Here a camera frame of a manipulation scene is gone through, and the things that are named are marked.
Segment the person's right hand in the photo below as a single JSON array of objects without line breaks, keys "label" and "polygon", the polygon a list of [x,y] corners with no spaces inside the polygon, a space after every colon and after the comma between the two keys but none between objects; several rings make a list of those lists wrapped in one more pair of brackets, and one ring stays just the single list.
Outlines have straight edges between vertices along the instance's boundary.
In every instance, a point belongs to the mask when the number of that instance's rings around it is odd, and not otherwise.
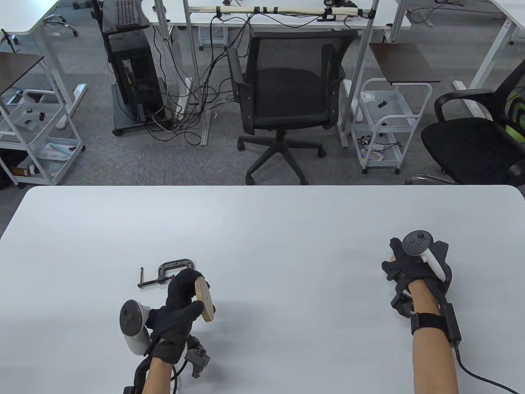
[{"label": "person's right hand", "polygon": [[452,271],[445,261],[448,244],[437,241],[430,248],[432,255],[438,261],[439,268],[444,272],[444,280],[438,277],[420,255],[411,256],[407,254],[399,238],[390,239],[390,248],[395,259],[394,261],[383,261],[382,270],[386,273],[388,281],[394,280],[396,282],[397,292],[405,291],[410,283],[422,280],[435,297],[446,295],[452,281]]}]

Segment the person's left hand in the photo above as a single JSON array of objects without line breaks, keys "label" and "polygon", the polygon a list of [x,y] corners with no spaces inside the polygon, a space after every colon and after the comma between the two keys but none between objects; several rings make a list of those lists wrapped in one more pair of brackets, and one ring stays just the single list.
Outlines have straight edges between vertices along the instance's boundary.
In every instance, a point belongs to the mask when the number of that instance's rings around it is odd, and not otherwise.
[{"label": "person's left hand", "polygon": [[146,321],[151,343],[145,354],[169,364],[177,364],[186,346],[192,325],[205,310],[196,296],[195,281],[203,275],[193,269],[180,271],[170,281],[165,306],[152,309]]}]

